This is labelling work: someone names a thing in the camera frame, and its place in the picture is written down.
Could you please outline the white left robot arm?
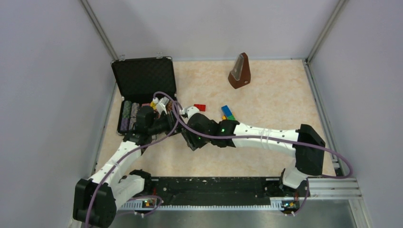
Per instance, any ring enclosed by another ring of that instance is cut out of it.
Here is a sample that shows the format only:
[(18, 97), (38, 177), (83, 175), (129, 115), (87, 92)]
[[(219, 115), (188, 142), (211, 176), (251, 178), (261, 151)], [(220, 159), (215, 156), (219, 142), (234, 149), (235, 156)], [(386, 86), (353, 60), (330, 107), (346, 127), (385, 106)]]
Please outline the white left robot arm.
[(157, 144), (153, 136), (177, 134), (178, 121), (174, 111), (158, 114), (152, 107), (140, 107), (134, 128), (128, 131), (114, 155), (103, 167), (75, 186), (74, 220), (99, 228), (109, 227), (117, 211), (134, 195), (147, 196), (152, 192), (149, 174), (125, 173), (145, 150)]

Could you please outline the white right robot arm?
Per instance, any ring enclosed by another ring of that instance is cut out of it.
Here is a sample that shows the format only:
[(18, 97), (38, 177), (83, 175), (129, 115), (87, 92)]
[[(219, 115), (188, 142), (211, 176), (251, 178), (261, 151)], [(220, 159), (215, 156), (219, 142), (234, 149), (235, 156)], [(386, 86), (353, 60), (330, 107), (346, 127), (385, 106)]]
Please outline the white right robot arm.
[(278, 183), (279, 191), (285, 196), (296, 192), (307, 177), (323, 174), (326, 144), (314, 128), (307, 124), (301, 124), (298, 129), (276, 130), (236, 120), (217, 123), (196, 113), (183, 125), (182, 133), (192, 150), (210, 143), (220, 148), (260, 148), (292, 157), (292, 163), (282, 172)]

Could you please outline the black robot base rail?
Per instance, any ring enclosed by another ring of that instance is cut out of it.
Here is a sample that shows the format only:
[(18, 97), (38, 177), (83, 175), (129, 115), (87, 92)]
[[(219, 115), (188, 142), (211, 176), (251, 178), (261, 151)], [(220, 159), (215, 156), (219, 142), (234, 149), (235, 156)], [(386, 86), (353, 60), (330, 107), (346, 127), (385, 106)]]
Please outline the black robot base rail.
[(154, 210), (279, 210), (296, 213), (309, 197), (307, 181), (294, 189), (279, 177), (153, 177), (143, 170), (124, 176), (116, 208)]

